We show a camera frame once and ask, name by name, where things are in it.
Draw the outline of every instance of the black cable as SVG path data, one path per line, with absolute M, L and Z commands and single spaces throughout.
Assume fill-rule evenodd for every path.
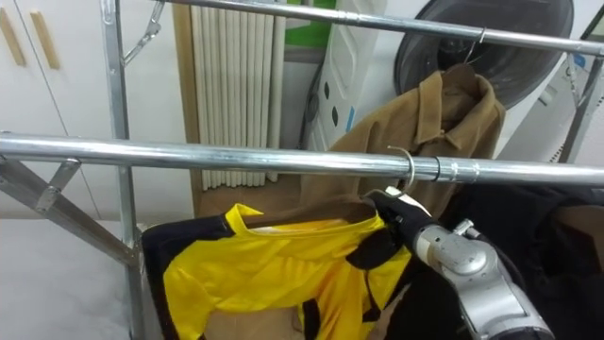
M 306 95 L 306 106 L 302 115 L 302 127 L 300 128 L 300 137 L 298 139 L 298 149 L 305 148 L 306 131 L 308 125 L 314 121 L 319 112 L 319 81 L 321 80 L 321 71 L 323 71 L 323 62 L 317 66 L 317 70 L 312 76 L 312 82 Z

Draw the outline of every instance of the metal hook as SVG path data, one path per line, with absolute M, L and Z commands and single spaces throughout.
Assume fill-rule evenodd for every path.
M 409 189 L 413 185 L 413 182 L 415 181 L 415 162 L 413 161 L 413 156 L 411 155 L 411 153 L 409 153 L 409 151 L 407 151 L 406 149 L 399 147 L 399 146 L 392 146 L 392 145 L 388 145 L 387 148 L 401 151 L 407 157 L 407 161 L 409 161 L 409 168 L 410 168 L 411 175 L 409 176 L 408 180 L 405 180 L 405 185 L 400 190 L 400 194 L 394 196 L 394 198 L 399 198 L 409 191 Z
M 159 31 L 161 30 L 159 18 L 161 17 L 161 12 L 163 11 L 164 5 L 165 1 L 158 1 L 155 3 L 153 12 L 151 13 L 151 18 L 147 24 L 147 29 L 144 31 L 143 37 L 139 39 L 136 45 L 129 50 L 128 53 L 126 53 L 126 56 L 124 57 L 124 66 L 127 66 L 134 59 L 134 57 L 136 57 L 143 50 L 143 47 L 158 35 Z
M 482 29 L 482 33 L 480 33 L 480 39 L 478 40 L 478 44 L 482 44 L 482 42 L 484 41 L 484 35 L 487 33 L 487 27 L 485 26 Z M 463 60 L 463 63 L 468 63 L 468 61 L 470 60 L 470 57 L 472 56 L 472 53 L 474 53 L 474 47 L 476 47 L 477 42 L 472 42 L 472 46 L 470 46 L 470 51 L 468 52 L 467 56 L 465 56 L 465 59 Z

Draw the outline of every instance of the brown jacket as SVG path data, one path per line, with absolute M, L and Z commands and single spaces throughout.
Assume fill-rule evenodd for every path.
M 432 74 L 417 89 L 365 117 L 330 151 L 400 154 L 388 149 L 392 145 L 414 156 L 491 158 L 504 114 L 491 84 L 470 66 L 458 65 Z M 396 184 L 392 178 L 303 176 L 300 203 L 363 195 L 392 184 Z M 455 188 L 449 183 L 417 182 L 410 195 L 438 217 Z

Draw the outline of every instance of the blue label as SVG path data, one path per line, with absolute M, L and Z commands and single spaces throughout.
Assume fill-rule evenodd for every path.
M 585 68 L 585 57 L 580 54 L 573 53 L 573 59 L 578 67 Z
M 352 128 L 352 121 L 355 120 L 355 108 L 350 107 L 350 113 L 348 113 L 348 121 L 346 122 L 346 132 Z

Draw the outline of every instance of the cabinet handle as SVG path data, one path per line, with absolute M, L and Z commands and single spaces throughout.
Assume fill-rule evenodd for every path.
M 34 27 L 36 27 L 36 33 L 38 33 L 38 39 L 40 39 L 40 43 L 42 44 L 46 60 L 48 60 L 48 66 L 53 70 L 58 70 L 60 67 L 59 58 L 57 58 L 55 46 L 52 39 L 50 39 L 50 34 L 48 33 L 48 28 L 42 14 L 38 11 L 32 11 L 29 14 L 31 15 L 31 21 L 34 22 Z
M 21 46 L 19 46 L 15 31 L 12 30 L 12 25 L 10 25 L 10 21 L 8 20 L 7 12 L 3 8 L 0 8 L 0 29 L 2 30 L 4 39 L 7 41 L 12 58 L 15 59 L 17 65 L 25 67 L 23 51 L 21 50 Z

